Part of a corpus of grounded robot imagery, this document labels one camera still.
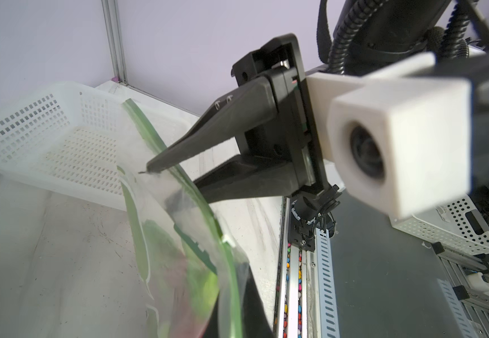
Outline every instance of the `white plastic basket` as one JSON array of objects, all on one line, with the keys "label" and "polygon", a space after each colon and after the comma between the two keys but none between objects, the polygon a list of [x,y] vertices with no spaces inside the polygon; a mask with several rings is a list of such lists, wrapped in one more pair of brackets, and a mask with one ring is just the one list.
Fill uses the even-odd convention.
[{"label": "white plastic basket", "polygon": [[[17,181],[126,210],[116,170],[123,98],[59,82],[0,109],[0,172]],[[141,106],[166,144],[188,122]]]},{"label": "white plastic basket", "polygon": [[[477,219],[483,233],[472,228],[467,213]],[[430,243],[441,242],[444,246],[468,255],[489,253],[489,227],[472,200],[464,195],[456,201],[438,206],[411,217],[398,220],[390,217],[391,225],[405,233]]]}]

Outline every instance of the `black strap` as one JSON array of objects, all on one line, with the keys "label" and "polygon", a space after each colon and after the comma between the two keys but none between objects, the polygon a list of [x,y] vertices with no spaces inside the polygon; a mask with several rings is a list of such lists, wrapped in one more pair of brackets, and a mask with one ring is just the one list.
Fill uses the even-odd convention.
[{"label": "black strap", "polygon": [[320,0],[320,10],[317,15],[316,28],[317,53],[323,63],[329,60],[329,50],[331,49],[331,34],[327,23],[327,0]]}]

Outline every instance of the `plastic bag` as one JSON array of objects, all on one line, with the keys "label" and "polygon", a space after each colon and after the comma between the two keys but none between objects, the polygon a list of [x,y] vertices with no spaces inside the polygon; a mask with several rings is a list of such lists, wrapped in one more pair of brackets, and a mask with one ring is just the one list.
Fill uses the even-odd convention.
[{"label": "plastic bag", "polygon": [[221,337],[242,337],[248,261],[224,235],[213,211],[180,166],[145,173],[166,148],[131,100],[119,123],[117,169],[149,295],[147,329],[158,338],[201,337],[218,297]]}]

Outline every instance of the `black bracket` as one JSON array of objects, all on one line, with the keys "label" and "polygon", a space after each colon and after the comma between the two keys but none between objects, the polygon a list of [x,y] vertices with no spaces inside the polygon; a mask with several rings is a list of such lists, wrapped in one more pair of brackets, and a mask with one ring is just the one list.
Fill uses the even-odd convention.
[{"label": "black bracket", "polygon": [[272,39],[235,63],[232,75],[239,87],[217,99],[146,171],[161,172],[235,137],[241,154],[194,182],[207,202],[296,193],[317,199],[330,185],[297,38]]},{"label": "black bracket", "polygon": [[475,257],[479,258],[481,260],[481,263],[487,268],[485,270],[482,270],[482,271],[479,271],[480,273],[486,275],[486,274],[489,274],[489,263],[488,261],[485,259],[485,254],[484,253],[481,253],[479,255],[475,255]]},{"label": "black bracket", "polygon": [[329,213],[340,204],[336,199],[342,193],[338,192],[338,186],[330,186],[318,199],[309,200],[306,196],[299,194],[291,200],[291,211],[289,220],[288,242],[305,251],[315,251],[315,231],[322,224],[331,221]]},{"label": "black bracket", "polygon": [[459,301],[470,298],[468,291],[463,285],[453,287],[453,292],[455,292],[455,295]]},{"label": "black bracket", "polygon": [[445,251],[445,248],[441,242],[434,242],[431,245],[432,245],[432,249],[434,250],[434,253],[437,255]]}]

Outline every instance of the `white table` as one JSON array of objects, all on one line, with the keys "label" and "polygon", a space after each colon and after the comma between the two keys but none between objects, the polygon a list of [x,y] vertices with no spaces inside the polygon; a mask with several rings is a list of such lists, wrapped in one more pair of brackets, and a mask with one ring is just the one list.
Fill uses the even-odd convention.
[{"label": "white table", "polygon": [[[197,120],[113,82],[99,89],[191,123]],[[205,152],[192,178],[236,152],[234,140]],[[211,204],[248,255],[269,322],[281,201],[267,197]],[[144,288],[125,212],[0,175],[0,337],[143,337]]]}]

